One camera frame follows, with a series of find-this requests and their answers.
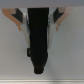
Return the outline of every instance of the gray floor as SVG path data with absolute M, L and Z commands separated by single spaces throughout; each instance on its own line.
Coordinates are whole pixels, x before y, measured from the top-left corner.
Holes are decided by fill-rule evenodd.
M 0 10 L 0 79 L 84 79 L 84 7 L 74 7 L 56 31 L 42 75 L 34 74 L 27 47 L 23 33 Z

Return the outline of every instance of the baseboard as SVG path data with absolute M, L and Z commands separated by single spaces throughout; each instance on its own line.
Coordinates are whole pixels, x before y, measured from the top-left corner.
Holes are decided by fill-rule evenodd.
M 84 80 L 0 80 L 0 84 L 84 84 Z

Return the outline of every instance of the black vertical object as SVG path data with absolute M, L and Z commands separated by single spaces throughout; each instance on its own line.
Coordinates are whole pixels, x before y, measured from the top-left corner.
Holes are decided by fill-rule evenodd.
M 44 71 L 47 54 L 47 25 L 49 8 L 28 8 L 30 27 L 30 56 L 34 73 Z
M 64 13 L 59 13 L 58 8 L 53 13 L 54 22 L 56 22 Z
M 23 13 L 17 8 L 16 9 L 16 14 L 11 14 L 14 16 L 17 20 L 19 20 L 21 23 L 23 21 Z

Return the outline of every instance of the light gray surface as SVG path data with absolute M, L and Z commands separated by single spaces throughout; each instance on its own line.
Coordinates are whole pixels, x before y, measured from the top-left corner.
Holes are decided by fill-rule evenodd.
M 0 0 L 0 8 L 84 6 L 84 0 Z
M 23 33 L 0 11 L 0 79 L 84 79 L 84 7 L 73 8 L 55 33 L 42 75 L 34 74 L 27 47 Z

